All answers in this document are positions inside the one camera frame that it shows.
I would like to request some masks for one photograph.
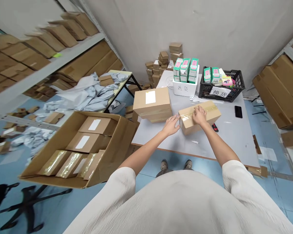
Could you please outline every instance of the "black plastic crate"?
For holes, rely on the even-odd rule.
[[[233,102],[237,96],[242,92],[243,89],[245,89],[242,72],[240,70],[231,70],[231,71],[225,71],[224,73],[227,76],[231,76],[231,79],[235,81],[234,88],[225,87],[227,89],[231,89],[231,92],[228,94],[227,97],[220,97],[217,95],[209,94],[215,86],[214,84],[208,84],[204,82],[204,69],[207,67],[203,67],[203,75],[200,82],[200,91],[199,91],[199,98],[209,98],[209,99],[215,99],[220,101],[227,101],[227,102]]]

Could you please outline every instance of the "open cardboard box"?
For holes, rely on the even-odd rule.
[[[56,150],[64,150],[66,148],[88,116],[111,118],[118,122],[110,143],[90,179],[83,180],[83,178],[78,177],[64,179],[55,176],[38,175],[40,169]],[[120,115],[75,111],[45,147],[36,154],[19,178],[34,183],[74,189],[83,189],[105,182],[124,161],[135,129],[135,123]]]

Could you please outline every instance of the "woman's right hand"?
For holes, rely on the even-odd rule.
[[[192,119],[195,123],[198,125],[201,125],[203,123],[206,123],[206,112],[203,109],[203,107],[198,106],[194,108],[194,112],[192,114]]]

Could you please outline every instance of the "woman's left hand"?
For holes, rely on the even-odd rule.
[[[175,134],[180,129],[180,125],[176,127],[176,123],[178,122],[179,118],[180,118],[179,115],[174,115],[168,118],[161,132],[163,132],[166,136]]]

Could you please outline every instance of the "white table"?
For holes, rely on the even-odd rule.
[[[165,71],[158,87],[166,86],[164,85],[165,80],[167,76],[171,75],[168,72],[172,73],[172,71]],[[177,114],[179,110],[198,104],[197,102],[190,101],[189,97],[177,96],[174,95],[173,90],[168,90],[172,103],[173,115]],[[234,150],[244,165],[259,168],[251,126],[242,94],[240,94],[232,103],[216,102],[215,105],[221,112],[221,117],[215,122],[219,129],[219,136]],[[242,119],[235,117],[234,106],[241,106],[243,114]],[[151,123],[147,119],[142,119],[132,140],[132,144],[144,145],[162,130],[163,126],[164,123]],[[159,145],[158,149],[216,160],[208,139],[203,131],[198,131],[185,136],[182,130],[179,130],[176,134],[167,137]]]

